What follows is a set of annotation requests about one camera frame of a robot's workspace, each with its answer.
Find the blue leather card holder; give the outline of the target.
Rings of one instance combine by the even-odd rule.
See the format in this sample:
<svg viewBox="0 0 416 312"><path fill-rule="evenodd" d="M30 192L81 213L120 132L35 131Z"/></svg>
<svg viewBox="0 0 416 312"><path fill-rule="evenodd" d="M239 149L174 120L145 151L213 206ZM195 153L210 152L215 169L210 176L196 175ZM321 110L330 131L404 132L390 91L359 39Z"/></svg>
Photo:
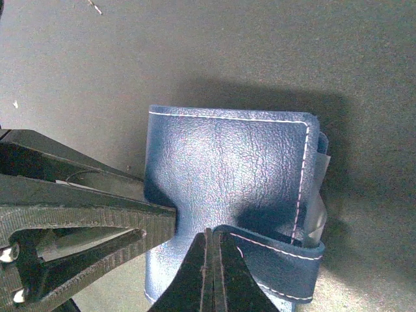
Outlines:
<svg viewBox="0 0 416 312"><path fill-rule="evenodd" d="M282 311L313 299L325 223L317 203L328 139L307 112L149 108L145 198L176 209L174 236L146 254L156 302L196 234L228 232Z"/></svg>

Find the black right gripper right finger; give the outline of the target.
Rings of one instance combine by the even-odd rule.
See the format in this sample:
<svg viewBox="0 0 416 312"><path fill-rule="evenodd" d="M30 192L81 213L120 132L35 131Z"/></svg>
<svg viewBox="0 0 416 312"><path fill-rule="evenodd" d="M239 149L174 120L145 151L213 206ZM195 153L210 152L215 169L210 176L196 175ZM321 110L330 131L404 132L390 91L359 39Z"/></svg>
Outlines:
<svg viewBox="0 0 416 312"><path fill-rule="evenodd" d="M252 277L230 233L213 233L215 311L277 311Z"/></svg>

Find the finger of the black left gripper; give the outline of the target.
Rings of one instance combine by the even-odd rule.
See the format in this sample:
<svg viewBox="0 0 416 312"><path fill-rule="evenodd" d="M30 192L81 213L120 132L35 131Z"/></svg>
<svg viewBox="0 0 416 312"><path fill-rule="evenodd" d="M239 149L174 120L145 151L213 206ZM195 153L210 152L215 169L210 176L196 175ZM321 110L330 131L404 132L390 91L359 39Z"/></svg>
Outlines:
<svg viewBox="0 0 416 312"><path fill-rule="evenodd" d="M62 181L69 186L132 200L144 199L141 178L107 166L33 130L1 130L1 173L48 182Z"/></svg>
<svg viewBox="0 0 416 312"><path fill-rule="evenodd" d="M22 176L1 176L1 310L52 311L171 239L173 209Z"/></svg>

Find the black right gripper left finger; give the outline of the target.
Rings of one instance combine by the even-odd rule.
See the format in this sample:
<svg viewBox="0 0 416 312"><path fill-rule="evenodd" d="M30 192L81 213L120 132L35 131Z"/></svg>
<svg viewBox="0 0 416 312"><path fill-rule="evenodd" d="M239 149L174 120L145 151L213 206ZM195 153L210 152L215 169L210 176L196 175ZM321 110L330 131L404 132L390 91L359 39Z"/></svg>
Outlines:
<svg viewBox="0 0 416 312"><path fill-rule="evenodd" d="M214 311L213 233L195 236L177 274L150 311Z"/></svg>

